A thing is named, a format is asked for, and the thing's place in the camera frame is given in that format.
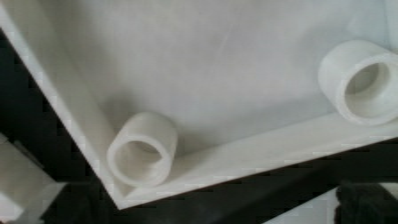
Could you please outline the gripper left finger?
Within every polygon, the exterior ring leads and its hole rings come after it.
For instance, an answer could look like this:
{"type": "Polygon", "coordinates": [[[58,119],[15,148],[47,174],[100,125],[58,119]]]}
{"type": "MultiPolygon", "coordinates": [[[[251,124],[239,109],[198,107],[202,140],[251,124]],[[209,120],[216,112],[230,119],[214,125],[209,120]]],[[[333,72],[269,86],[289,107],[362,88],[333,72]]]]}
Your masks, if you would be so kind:
{"type": "Polygon", "coordinates": [[[0,134],[0,224],[45,224],[65,186],[0,134]]]}

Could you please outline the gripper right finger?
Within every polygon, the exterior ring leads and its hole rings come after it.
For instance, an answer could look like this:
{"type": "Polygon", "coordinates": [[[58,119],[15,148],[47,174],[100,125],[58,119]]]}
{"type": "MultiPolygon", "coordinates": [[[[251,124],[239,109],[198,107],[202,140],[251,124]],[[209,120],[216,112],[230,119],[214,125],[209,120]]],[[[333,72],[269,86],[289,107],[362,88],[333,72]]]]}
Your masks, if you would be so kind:
{"type": "Polygon", "coordinates": [[[344,182],[335,224],[398,224],[398,183],[344,182]]]}

